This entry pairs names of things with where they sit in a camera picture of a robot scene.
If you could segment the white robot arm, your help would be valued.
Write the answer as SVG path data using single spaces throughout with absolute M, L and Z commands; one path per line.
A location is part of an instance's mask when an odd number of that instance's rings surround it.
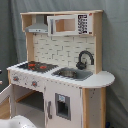
M 37 128 L 29 119 L 18 115 L 11 119 L 0 119 L 0 128 Z

